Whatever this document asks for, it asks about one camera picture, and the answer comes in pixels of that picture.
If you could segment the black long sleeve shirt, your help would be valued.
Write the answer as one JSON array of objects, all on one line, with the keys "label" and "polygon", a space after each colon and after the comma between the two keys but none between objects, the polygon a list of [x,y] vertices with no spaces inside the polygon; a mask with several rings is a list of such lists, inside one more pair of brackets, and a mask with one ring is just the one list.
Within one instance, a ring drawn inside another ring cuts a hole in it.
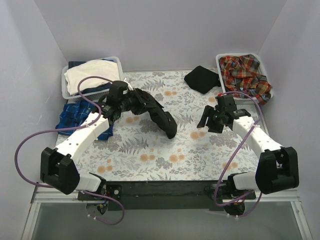
[{"label": "black long sleeve shirt", "polygon": [[134,88],[131,92],[132,108],[131,112],[138,116],[146,112],[151,120],[163,130],[169,139],[173,139],[177,134],[177,123],[173,116],[163,110],[163,106],[148,92]]}]

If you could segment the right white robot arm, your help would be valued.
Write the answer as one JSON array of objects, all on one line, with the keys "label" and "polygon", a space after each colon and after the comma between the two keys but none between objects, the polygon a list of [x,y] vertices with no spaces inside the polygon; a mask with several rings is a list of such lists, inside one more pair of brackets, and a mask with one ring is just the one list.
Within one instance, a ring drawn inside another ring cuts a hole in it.
[{"label": "right white robot arm", "polygon": [[205,106],[198,128],[208,127],[211,133],[220,134],[224,127],[239,135],[258,158],[254,172],[228,176],[222,190],[232,199],[245,191],[259,190],[272,194],[299,186],[298,154],[293,147],[284,147],[271,139],[255,124],[246,109],[239,109],[231,95],[217,97],[215,107]]}]

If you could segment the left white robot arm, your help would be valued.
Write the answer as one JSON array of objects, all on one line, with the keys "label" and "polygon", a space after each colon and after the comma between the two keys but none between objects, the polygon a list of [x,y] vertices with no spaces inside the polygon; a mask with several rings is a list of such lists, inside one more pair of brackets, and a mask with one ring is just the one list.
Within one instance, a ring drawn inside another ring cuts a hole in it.
[{"label": "left white robot arm", "polygon": [[55,148],[41,153],[40,179],[49,187],[69,195],[73,191],[89,191],[95,200],[106,196],[102,179],[91,173],[79,173],[75,162],[98,137],[139,103],[137,91],[125,81],[114,81],[102,100],[72,135]]}]

